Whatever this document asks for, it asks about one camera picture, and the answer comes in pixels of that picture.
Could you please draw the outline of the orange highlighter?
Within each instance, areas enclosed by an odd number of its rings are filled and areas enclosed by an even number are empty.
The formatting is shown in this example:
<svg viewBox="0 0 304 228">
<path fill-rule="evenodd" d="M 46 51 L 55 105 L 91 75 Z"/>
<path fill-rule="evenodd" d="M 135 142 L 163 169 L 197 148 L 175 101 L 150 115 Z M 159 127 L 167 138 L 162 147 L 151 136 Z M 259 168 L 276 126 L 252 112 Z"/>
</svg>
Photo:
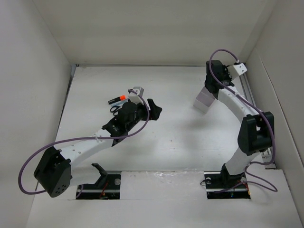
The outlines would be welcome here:
<svg viewBox="0 0 304 228">
<path fill-rule="evenodd" d="M 120 102 L 122 100 L 125 100 L 127 97 L 125 95 L 122 95 L 122 96 L 119 96 L 119 97 L 116 97 L 114 99 L 111 99 L 108 101 L 108 104 L 111 105 L 111 104 L 114 104 L 116 102 Z"/>
</svg>

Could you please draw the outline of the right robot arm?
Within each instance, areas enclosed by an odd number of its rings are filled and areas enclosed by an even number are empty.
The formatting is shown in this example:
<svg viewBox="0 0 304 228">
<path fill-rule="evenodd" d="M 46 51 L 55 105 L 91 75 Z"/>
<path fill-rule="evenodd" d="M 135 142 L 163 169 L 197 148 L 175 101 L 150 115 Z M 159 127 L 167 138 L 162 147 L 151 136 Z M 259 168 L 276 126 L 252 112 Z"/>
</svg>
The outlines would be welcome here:
<svg viewBox="0 0 304 228">
<path fill-rule="evenodd" d="M 224 104 L 239 120 L 238 148 L 233 156 L 223 164 L 217 181 L 223 190 L 243 183 L 245 173 L 254 159 L 274 146 L 274 116 L 255 108 L 240 95 L 232 82 L 229 70 L 237 75 L 245 71 L 244 64 L 226 66 L 219 60 L 206 62 L 205 89 L 212 97 Z"/>
</svg>

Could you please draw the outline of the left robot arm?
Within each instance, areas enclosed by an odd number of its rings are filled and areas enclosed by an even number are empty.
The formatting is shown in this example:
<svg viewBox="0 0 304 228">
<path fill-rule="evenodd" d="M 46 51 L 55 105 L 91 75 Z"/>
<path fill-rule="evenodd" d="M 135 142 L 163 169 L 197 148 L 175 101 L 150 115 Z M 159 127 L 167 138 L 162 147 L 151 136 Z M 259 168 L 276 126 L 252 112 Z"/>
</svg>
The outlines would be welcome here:
<svg viewBox="0 0 304 228">
<path fill-rule="evenodd" d="M 148 104 L 149 110 L 142 103 L 128 101 L 94 134 L 93 139 L 81 140 L 62 149 L 54 146 L 47 148 L 34 171 L 34 177 L 52 198 L 61 195 L 68 187 L 80 184 L 103 188 L 108 174 L 99 164 L 92 164 L 98 172 L 91 175 L 78 165 L 94 154 L 120 143 L 140 121 L 158 120 L 162 108 L 152 99 L 148 99 Z"/>
</svg>

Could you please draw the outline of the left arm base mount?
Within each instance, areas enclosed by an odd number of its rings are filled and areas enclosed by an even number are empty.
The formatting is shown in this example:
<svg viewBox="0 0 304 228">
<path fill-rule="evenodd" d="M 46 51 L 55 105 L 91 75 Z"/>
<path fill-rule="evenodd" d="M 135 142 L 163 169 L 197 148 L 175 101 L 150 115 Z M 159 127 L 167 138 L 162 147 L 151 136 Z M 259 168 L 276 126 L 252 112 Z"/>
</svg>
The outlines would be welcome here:
<svg viewBox="0 0 304 228">
<path fill-rule="evenodd" d="M 98 163 L 92 166 L 98 170 L 98 179 L 93 184 L 79 185 L 76 200 L 119 200 L 122 172 L 106 171 Z"/>
</svg>

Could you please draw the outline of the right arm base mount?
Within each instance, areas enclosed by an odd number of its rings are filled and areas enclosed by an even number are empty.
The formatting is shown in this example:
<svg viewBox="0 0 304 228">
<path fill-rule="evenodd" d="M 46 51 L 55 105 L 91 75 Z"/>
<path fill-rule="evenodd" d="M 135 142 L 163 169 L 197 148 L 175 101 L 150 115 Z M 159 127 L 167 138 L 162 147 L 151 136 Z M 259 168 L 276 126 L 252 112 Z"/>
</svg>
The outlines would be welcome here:
<svg viewBox="0 0 304 228">
<path fill-rule="evenodd" d="M 251 199 L 249 187 L 244 173 L 224 178 L 220 171 L 205 171 L 204 179 L 200 183 L 206 188 L 207 199 Z"/>
</svg>

